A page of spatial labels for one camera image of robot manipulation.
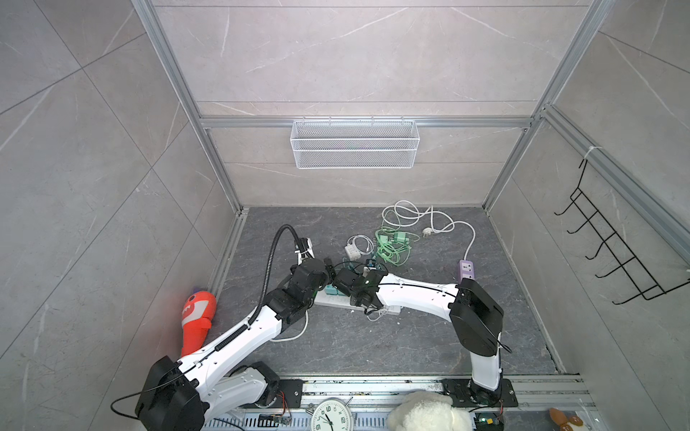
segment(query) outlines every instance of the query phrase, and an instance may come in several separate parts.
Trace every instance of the brown plush toy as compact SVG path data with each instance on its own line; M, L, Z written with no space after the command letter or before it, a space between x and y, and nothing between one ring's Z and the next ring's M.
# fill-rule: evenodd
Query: brown plush toy
M557 408L549 409L549 416L551 416L551 420L556 422L556 425L560 427L560 431L580 431L586 430L587 428L584 426L582 419L575 415L568 417Z

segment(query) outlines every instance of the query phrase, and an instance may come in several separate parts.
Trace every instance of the wall hook rack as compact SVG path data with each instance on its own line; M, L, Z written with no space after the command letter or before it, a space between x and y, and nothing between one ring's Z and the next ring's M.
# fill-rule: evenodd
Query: wall hook rack
M580 229L582 229L584 226L590 225L592 227L592 229L594 230L594 232L599 236L599 239L601 239L602 242L601 242L601 244L599 244L599 248L597 248L596 253L594 253L594 255L592 257L589 257L589 256L585 256L585 257L588 260L595 259L599 255L599 252L601 251L601 249L604 246L606 246L606 248L609 250L609 252L613 256L615 261L618 263L618 266L616 266L614 269L608 271L606 274L604 274L604 275L595 274L595 277L597 277L598 279L603 279L603 278L608 277L609 275L613 274L614 272L616 272L618 270L622 270L627 275L628 279L630 279L630 282L635 286L635 289L638 291L637 294L634 294L633 296L629 297L628 299L625 299L624 301L621 301L621 302L612 301L612 302L616 305L622 305L622 304L625 304L626 302L632 301L633 299L635 299L637 297L642 297L642 298L646 299L647 301L649 301L651 299L658 298L661 295L667 294L669 292L673 292L674 290L681 288L684 285L690 284L690 279L688 279L688 281L686 281L683 284L679 284L679 285L677 285L673 288L670 288L670 289L664 289L659 284L659 282L656 281L654 276L649 272L647 267L644 266L644 264L642 263L640 258L630 248L628 243L625 242L625 240L618 234L618 231L613 228L611 223L609 223L609 220L599 211L599 208L597 208L597 206L594 205L594 202L592 202L590 200L590 198L584 193L582 188L580 188L580 186L582 184L582 177L584 176L584 170L587 168L587 160L586 159L583 159L580 162L580 166L578 166L578 169L580 169L580 168L582 169L582 172L580 173L580 180L578 181L578 186L575 188L575 190L570 195L570 204L562 212L554 212L554 214L557 216L560 216L560 215L565 214L565 212L568 209L570 209L570 207L572 207L572 206L577 208L578 211L580 211L580 214L582 214L582 216L584 217L584 223L582 225L580 225L580 227L575 229L574 231L571 232L570 230L567 230L566 232L568 232L569 234L575 234L575 233L579 232ZM592 208L594 208L594 212L591 215L587 216L585 214L585 212L582 210L582 208L580 207L580 205L578 205L578 199L580 199L580 198L586 199L586 201L589 203L589 205ZM606 225L611 229L611 231L613 232L612 234L604 236L602 234L602 232L599 229L597 229L597 227L594 225L594 223L592 223L592 218L597 214L606 223ZM612 239L618 239L625 246L625 248L630 252L632 257L629 259L626 259L625 261L622 261L621 258L619 258L618 255L616 255L616 253L613 251L613 249L609 245L608 241L610 241ZM625 268L625 265L627 265L629 263L633 263L633 262L639 264L640 267L642 267L642 269L647 273L647 275L649 275L649 278L653 282L653 285L650 288L646 288L646 289L640 288L640 286L635 282L635 279L632 277L630 272Z

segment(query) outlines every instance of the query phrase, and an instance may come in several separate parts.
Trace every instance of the white plush toy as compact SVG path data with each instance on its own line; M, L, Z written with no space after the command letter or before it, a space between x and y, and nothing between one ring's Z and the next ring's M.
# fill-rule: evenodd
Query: white plush toy
M452 407L446 395L413 392L388 416L391 431L472 431L466 410Z

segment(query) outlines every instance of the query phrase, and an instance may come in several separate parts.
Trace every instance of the floor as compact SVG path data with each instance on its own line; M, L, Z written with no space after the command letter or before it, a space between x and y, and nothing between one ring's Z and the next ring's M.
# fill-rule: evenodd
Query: floor
M477 281L504 308L502 340L513 354L502 354L505 374L556 373L535 317L518 286L498 239L481 208L445 209L455 220L471 223L477 239L469 259ZM310 237L317 257L334 262L345 257L344 246L354 234L372 236L381 224L379 208L251 208L228 278L219 298L209 337L216 337L245 317L256 305L270 243L276 229L292 224L301 237ZM421 234L428 219L409 230ZM436 234L414 244L410 259L391 272L420 281L455 280L457 261L471 239L468 228ZM270 288L296 263L293 239L286 233L275 253ZM450 323L436 316L403 309L399 316L370 322L361 312L315 305L309 328L298 340L266 343L246 362L264 361L279 374L468 374L469 353L460 345ZM299 333L302 323L282 335Z

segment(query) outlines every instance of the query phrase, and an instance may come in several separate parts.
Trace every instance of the gray tiled wall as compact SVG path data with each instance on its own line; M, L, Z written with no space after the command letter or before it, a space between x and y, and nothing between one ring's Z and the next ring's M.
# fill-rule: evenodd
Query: gray tiled wall
M205 115L531 114L589 4L155 3Z
M240 200L250 206L482 203L519 128L422 128L411 169L299 170L289 128L213 129Z
M688 3L619 0L556 101L679 219L690 221ZM612 430L687 430L690 287L645 301L615 268L572 208L582 157L544 127L500 195L491 216L561 361L580 372ZM665 288L688 279L688 265L590 166L582 189ZM585 208L588 215L594 209ZM601 220L594 218L597 225ZM619 241L622 259L630 254ZM634 262L643 288L653 282Z
M619 0L556 105L690 224L690 3Z
M128 0L2 3L0 428L135 429L231 220Z

